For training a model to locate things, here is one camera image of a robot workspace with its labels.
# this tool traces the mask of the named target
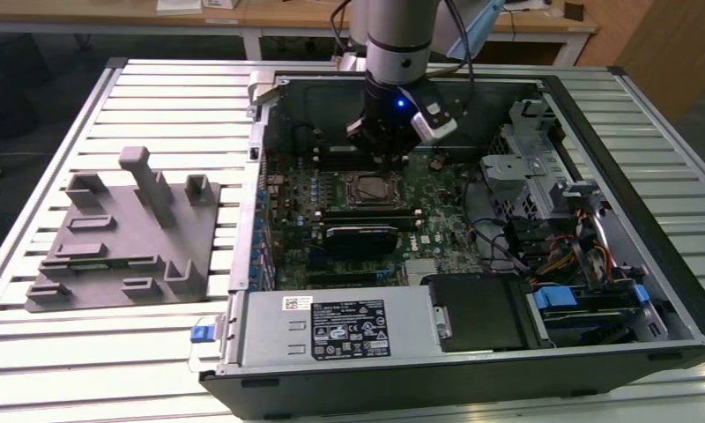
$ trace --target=slotted metal table surface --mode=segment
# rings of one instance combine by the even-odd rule
[[[252,134],[246,86],[260,69],[333,68],[328,63],[130,60],[104,71],[0,250],[0,422],[238,421],[197,382],[188,338],[200,318],[225,311]],[[605,69],[485,66],[477,71],[561,78],[705,287],[705,166],[627,77]],[[169,182],[205,173],[222,185],[208,301],[29,314],[25,291],[70,204],[61,188],[78,171],[98,172],[108,185],[133,183],[116,170],[126,145],[149,149],[150,166],[164,170]],[[587,174],[581,156],[573,150],[571,156]],[[198,351],[205,361],[217,354],[216,345]],[[308,421],[389,419],[705,421],[705,364],[661,372],[595,397]]]

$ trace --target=cpu socket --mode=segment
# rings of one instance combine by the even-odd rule
[[[394,174],[352,174],[346,178],[350,209],[388,210],[401,207]]]

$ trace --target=power supply label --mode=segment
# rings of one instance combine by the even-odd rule
[[[390,356],[384,300],[312,304],[312,356],[317,360]]]

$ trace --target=blue latch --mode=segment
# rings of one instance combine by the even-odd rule
[[[635,286],[635,295],[637,296],[637,301],[640,304],[647,304],[648,301],[651,301],[651,296],[648,294],[648,291],[645,291],[645,286],[636,285]]]
[[[577,305],[575,294],[568,286],[545,286],[532,293],[539,309],[549,307],[573,307]]]
[[[190,342],[193,344],[202,344],[204,342],[213,342],[216,328],[212,324],[204,326],[193,326],[190,329]]]

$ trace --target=green circuit board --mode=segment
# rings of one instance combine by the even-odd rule
[[[278,167],[269,177],[272,201],[273,251],[276,266],[276,289],[318,289],[309,285],[314,275],[349,275],[376,273],[377,286],[405,286],[402,266],[408,260],[433,260],[438,273],[464,273],[483,269],[475,238],[471,237],[461,211],[461,188],[465,183],[464,165],[437,163],[444,155],[434,152],[414,152],[409,165],[388,174],[396,186],[397,206],[417,209],[422,222],[410,232],[398,232],[397,246],[390,254],[374,259],[333,259],[325,265],[309,265],[322,256],[322,247],[316,242],[320,228],[312,223],[317,210],[346,211],[350,207],[350,181],[373,175],[362,172],[320,172],[309,160],[280,158]]]

